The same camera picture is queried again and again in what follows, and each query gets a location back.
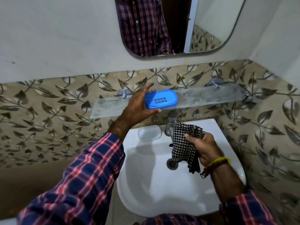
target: faucet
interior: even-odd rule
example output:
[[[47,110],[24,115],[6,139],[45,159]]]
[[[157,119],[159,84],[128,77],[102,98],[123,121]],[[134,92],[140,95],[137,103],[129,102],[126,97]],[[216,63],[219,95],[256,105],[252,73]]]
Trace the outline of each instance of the faucet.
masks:
[[[168,114],[168,123],[166,124],[165,135],[170,136],[173,142],[173,134],[174,134],[174,127],[177,123],[176,121],[177,113],[175,111],[171,111]]]

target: washbasin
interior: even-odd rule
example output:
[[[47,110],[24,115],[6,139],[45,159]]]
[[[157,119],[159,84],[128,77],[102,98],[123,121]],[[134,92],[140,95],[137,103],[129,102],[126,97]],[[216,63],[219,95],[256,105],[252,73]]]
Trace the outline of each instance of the washbasin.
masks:
[[[185,122],[200,126],[214,135],[224,155],[231,158],[231,166],[243,183],[245,173],[238,157],[214,119]],[[144,217],[162,213],[184,213],[203,215],[218,210],[220,203],[213,183],[199,173],[191,174],[185,161],[177,166],[167,162],[172,157],[172,140],[164,134],[150,142],[142,142],[139,129],[131,129],[124,140],[126,154],[117,178],[117,189],[124,206],[131,212]]]

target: towel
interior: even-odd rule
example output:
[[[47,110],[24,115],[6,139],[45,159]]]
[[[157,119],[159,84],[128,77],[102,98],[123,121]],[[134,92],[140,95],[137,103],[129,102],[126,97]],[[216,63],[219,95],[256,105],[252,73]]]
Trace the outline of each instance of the towel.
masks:
[[[192,137],[202,139],[204,132],[202,128],[196,125],[188,125],[183,123],[176,123],[173,134],[173,150],[172,159],[175,162],[186,161],[190,173],[195,171],[200,173],[200,166],[198,162],[199,153],[195,146],[185,139],[185,134]]]

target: soap dish lid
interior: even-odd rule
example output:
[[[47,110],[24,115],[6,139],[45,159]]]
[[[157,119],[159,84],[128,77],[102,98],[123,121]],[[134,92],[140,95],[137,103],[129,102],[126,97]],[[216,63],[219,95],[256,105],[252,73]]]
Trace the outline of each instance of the soap dish lid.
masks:
[[[162,109],[165,107],[176,106],[177,95],[168,89],[158,92],[151,92],[145,95],[145,106],[147,109]]]

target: glass shelf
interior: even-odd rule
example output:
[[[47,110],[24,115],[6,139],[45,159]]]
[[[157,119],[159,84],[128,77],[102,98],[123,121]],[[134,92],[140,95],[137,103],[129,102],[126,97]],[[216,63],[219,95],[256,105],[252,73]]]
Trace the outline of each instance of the glass shelf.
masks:
[[[195,87],[174,92],[178,98],[177,105],[163,110],[243,101],[250,97],[245,89],[235,83],[223,84],[219,88],[214,86]],[[90,118],[119,116],[127,106],[130,97],[127,96],[126,99],[123,99],[122,96],[96,99]]]

